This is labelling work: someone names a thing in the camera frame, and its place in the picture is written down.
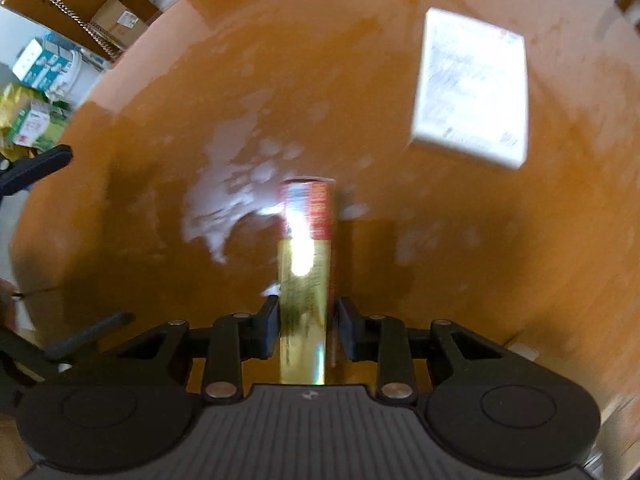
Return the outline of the gold long box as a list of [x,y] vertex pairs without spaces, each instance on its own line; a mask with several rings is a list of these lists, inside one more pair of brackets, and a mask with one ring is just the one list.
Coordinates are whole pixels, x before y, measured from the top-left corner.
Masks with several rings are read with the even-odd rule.
[[288,179],[281,183],[278,243],[280,381],[322,385],[333,231],[333,181]]

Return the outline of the white printed box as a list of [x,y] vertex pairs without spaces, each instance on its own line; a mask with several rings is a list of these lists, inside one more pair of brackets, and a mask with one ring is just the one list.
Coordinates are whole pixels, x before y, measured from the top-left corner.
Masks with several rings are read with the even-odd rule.
[[524,37],[428,9],[410,139],[518,170],[528,154],[528,111]]

